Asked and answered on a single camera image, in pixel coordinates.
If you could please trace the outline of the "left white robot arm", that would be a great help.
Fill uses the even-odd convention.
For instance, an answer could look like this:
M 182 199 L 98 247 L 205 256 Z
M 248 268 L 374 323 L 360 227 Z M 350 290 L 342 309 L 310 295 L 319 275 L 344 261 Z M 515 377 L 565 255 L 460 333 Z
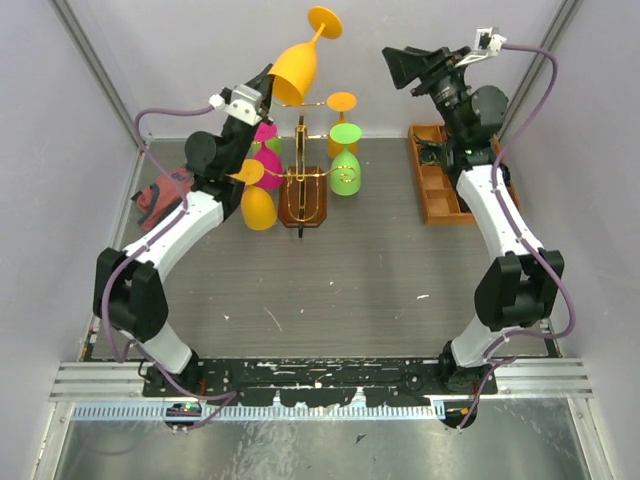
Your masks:
M 185 143 L 190 191 L 158 225 L 122 250 L 107 248 L 97 258 L 93 312 L 105 335 L 120 332 L 164 377 L 178 396 L 203 399 L 200 359 L 171 327 L 163 282 L 177 262 L 238 208 L 241 197 L 264 174 L 246 158 L 260 125 L 269 116 L 274 77 L 264 68 L 252 79 L 213 95 L 202 113 L 222 111 L 220 134 L 191 134 Z

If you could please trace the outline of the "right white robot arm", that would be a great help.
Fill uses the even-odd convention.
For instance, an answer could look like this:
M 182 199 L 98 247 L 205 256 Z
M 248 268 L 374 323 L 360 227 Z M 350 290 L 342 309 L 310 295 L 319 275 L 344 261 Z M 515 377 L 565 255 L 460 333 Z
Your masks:
M 415 82 L 412 96 L 429 96 L 440 113 L 447 134 L 442 170 L 475 218 L 491 261 L 474 292 L 473 319 L 438 357 L 440 385 L 459 394 L 486 371 L 500 343 L 530 333 L 550 315 L 564 259 L 531 233 L 504 181 L 493 138 L 503 126 L 507 96 L 495 86 L 471 90 L 465 82 L 470 63 L 489 53 L 386 47 L 382 55 L 395 88 Z

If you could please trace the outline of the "green wine glass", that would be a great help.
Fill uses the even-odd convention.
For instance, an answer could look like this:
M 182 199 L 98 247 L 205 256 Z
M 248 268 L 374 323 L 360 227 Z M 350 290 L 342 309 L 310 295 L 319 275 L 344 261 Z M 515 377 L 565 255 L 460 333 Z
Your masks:
M 329 132 L 330 139 L 340 147 L 329 172 L 330 188 L 337 195 L 352 196 L 361 188 L 361 166 L 351 151 L 361 134 L 360 127 L 349 122 L 337 124 Z
M 254 142 L 252 145 L 252 151 L 254 153 L 258 152 L 262 148 L 263 144 L 261 142 Z M 275 152 L 277 155 L 281 154 L 282 146 L 279 138 L 272 138 L 265 142 L 265 146 Z

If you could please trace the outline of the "pink plastic wine glass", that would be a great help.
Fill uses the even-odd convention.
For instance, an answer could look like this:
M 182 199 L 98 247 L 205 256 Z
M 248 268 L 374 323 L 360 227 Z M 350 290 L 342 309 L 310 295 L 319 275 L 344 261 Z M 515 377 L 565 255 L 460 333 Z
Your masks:
M 280 155 L 277 155 L 265 146 L 265 142 L 272 138 L 279 138 L 277 125 L 275 123 L 268 124 L 266 122 L 262 122 L 255 135 L 254 142 L 261 142 L 263 146 L 258 152 L 253 152 L 253 158 L 258 160 L 265 167 L 264 175 L 256 183 L 258 187 L 265 190 L 278 189 L 282 184 L 282 178 L 275 176 L 275 173 L 282 173 Z

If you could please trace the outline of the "orange wine glass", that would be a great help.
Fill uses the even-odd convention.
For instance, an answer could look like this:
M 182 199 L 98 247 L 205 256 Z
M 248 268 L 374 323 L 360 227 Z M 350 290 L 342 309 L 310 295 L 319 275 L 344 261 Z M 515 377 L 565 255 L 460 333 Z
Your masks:
M 338 114 L 338 119 L 334 122 L 333 126 L 347 123 L 348 120 L 345 114 L 357 105 L 357 97 L 350 92 L 335 92 L 327 98 L 327 106 L 330 110 Z M 331 137 L 328 137 L 328 155 L 333 159 L 336 155 L 342 152 L 343 147 L 336 143 Z
M 273 95 L 287 105 L 301 106 L 314 82 L 318 58 L 317 42 L 320 38 L 334 40 L 343 33 L 339 16 L 324 6 L 314 6 L 308 11 L 308 22 L 314 30 L 306 42 L 289 47 L 277 58 L 269 71 L 273 78 Z

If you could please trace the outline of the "yellow plastic wine glass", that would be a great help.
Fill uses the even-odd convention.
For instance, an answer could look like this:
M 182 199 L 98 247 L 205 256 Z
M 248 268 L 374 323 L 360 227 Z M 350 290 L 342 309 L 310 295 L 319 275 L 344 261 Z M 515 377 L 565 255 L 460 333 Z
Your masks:
M 238 173 L 231 177 L 245 184 L 241 197 L 241 212 L 246 226 L 254 231 L 265 231 L 274 226 L 277 212 L 270 194 L 258 186 L 265 174 L 263 164 L 256 159 L 245 159 Z

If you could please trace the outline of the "orange wine glass front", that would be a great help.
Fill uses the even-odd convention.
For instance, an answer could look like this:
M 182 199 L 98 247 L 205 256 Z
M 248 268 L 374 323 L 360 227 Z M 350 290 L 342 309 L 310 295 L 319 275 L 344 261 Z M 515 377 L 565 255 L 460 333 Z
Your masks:
M 269 71 L 273 78 L 273 95 L 287 105 L 301 106 L 314 82 L 318 58 L 317 42 L 320 38 L 334 40 L 343 33 L 339 16 L 324 6 L 314 6 L 308 11 L 308 22 L 314 30 L 306 42 L 289 47 L 277 58 Z

